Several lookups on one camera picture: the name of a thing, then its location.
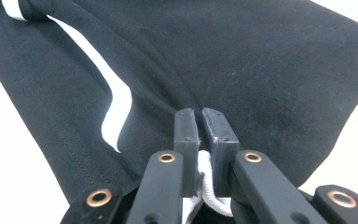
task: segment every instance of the white cord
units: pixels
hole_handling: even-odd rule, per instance
[[[183,199],[182,223],[190,224],[203,203],[208,204],[215,212],[232,217],[230,208],[231,198],[216,198],[213,192],[211,154],[208,151],[199,152],[199,188],[198,195]]]

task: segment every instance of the white surface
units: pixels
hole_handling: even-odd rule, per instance
[[[315,2],[358,21],[358,0]],[[358,193],[358,106],[333,153],[302,189],[313,193],[324,184]],[[59,223],[67,208],[43,154],[0,84],[0,224]]]

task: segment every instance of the black cloth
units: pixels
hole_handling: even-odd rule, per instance
[[[299,186],[358,104],[358,23],[309,1],[30,2],[76,28],[131,89],[119,154],[101,135],[112,95],[96,66],[55,22],[15,21],[0,3],[0,81],[70,202],[141,178],[187,107],[198,119],[223,112],[244,148]]]

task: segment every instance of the brass grommet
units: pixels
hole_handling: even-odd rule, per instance
[[[103,198],[100,199],[95,199],[95,196],[101,194],[101,196],[103,196]],[[89,197],[87,197],[87,204],[90,207],[100,207],[103,206],[107,203],[109,203],[109,201],[112,199],[112,193],[110,192],[109,189],[97,189],[95,191],[93,191]]]
[[[263,160],[263,158],[261,158],[261,156],[259,156],[258,154],[255,154],[253,152],[246,153],[244,158],[249,162],[260,162]]]
[[[165,154],[160,155],[158,157],[158,160],[162,161],[162,162],[172,162],[175,160],[175,155],[173,155],[171,153],[165,153]]]
[[[347,201],[343,201],[337,198],[336,195],[344,197]],[[353,208],[357,206],[357,202],[350,195],[344,192],[338,190],[330,190],[328,191],[327,196],[331,199],[331,201],[338,205],[341,205],[342,207]]]

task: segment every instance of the black plastic clip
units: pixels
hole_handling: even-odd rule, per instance
[[[358,223],[358,194],[340,186],[320,186],[312,205],[329,223]]]
[[[121,190],[111,185],[93,186],[71,204],[61,224],[110,224],[122,198]]]
[[[160,151],[150,157],[128,224],[182,222],[183,156]]]
[[[197,194],[198,158],[200,149],[199,131],[193,109],[183,109],[175,114],[173,150],[184,158],[183,197]]]
[[[240,151],[240,141],[223,113],[204,108],[202,118],[211,148],[214,195],[230,197],[229,169]]]
[[[258,217],[257,223],[327,223],[265,154],[239,152],[234,173]],[[235,211],[234,217],[241,215]]]

